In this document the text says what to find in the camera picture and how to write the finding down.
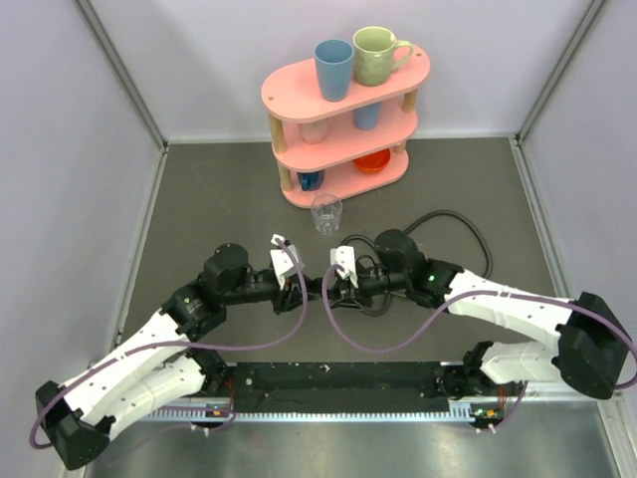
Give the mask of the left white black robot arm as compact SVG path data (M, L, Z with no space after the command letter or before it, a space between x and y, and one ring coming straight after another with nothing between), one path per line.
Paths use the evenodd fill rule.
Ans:
M177 289L131 337L84 372L35 392L38 413L29 436L35 449L52 448L75 471L98 458L123 431L170 401L225 385L219 346L201 339L222 325L234 305L269 302L275 312L305 310L310 281L297 248L281 235L270 265L254 270L240 245L219 246L196 279Z

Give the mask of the black valve fitting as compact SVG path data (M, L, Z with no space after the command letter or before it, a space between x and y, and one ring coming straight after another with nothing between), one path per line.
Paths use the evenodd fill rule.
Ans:
M310 301L317 301L321 299L322 297L321 285L322 285L321 278L306 279L308 299Z

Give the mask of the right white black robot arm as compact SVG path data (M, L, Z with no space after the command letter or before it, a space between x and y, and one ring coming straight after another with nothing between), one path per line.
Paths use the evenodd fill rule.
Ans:
M426 257L397 229L380 233L373 248L379 263L362 273L356 270L351 247L331 250L321 281L325 308L402 291L431 310L428 324L451 314L526 337L519 344L486 341L470 351L464 379L471 391L485 394L498 384L519 381L563 382L604 400L635 384L619 378L636 345L601 297L583 292L576 299L551 298L498 284L460 265Z

